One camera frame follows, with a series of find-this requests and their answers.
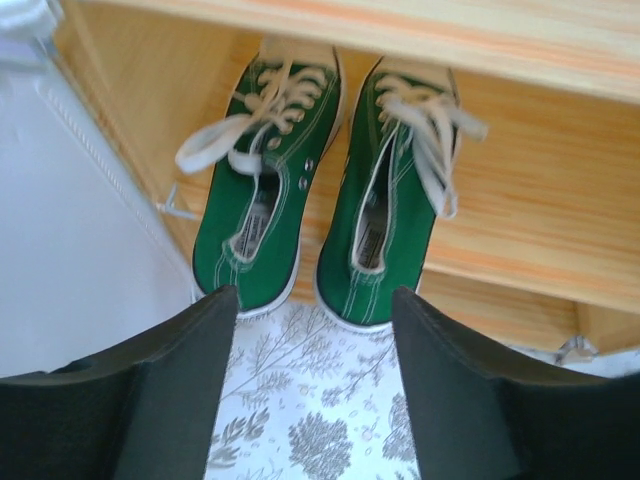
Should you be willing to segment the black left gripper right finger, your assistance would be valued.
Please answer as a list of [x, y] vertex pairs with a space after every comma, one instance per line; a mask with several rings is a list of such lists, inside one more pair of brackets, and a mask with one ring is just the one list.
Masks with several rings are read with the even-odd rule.
[[635, 479], [639, 378], [531, 358], [407, 288], [392, 327], [424, 479]]

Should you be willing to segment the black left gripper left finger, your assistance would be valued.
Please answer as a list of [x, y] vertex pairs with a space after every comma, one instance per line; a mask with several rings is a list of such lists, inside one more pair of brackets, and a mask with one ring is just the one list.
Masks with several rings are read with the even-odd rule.
[[237, 314], [223, 286], [106, 350], [2, 379], [2, 478], [203, 478]]

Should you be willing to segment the white cabinet door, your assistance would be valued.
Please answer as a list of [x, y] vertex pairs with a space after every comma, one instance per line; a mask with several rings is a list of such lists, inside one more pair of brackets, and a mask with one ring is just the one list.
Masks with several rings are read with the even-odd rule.
[[55, 64], [55, 1], [1, 5], [1, 373], [52, 371], [182, 311], [191, 275]]

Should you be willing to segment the wooden shoe cabinet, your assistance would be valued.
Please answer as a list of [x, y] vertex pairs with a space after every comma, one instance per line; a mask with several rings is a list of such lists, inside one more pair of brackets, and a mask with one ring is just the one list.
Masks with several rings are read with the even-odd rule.
[[[129, 6], [66, 1], [61, 64], [155, 204], [200, 216], [211, 175], [178, 147], [220, 119], [261, 35]], [[455, 171], [421, 294], [484, 334], [553, 351], [583, 336], [602, 354], [639, 343], [639, 109], [459, 72], [486, 121]]]

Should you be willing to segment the green sneaker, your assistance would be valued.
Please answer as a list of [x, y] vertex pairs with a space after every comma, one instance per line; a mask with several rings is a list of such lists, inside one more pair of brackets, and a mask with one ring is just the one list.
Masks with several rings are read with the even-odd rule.
[[437, 219], [456, 215], [462, 138], [485, 122], [461, 106], [451, 69], [390, 57], [361, 86], [328, 235], [314, 273], [317, 302], [347, 328], [377, 330], [399, 287], [417, 291]]
[[345, 97], [334, 47], [264, 40], [224, 118], [176, 153], [186, 175], [213, 170], [193, 247], [196, 284], [204, 294], [235, 287], [242, 317], [278, 308], [293, 290], [306, 201]]

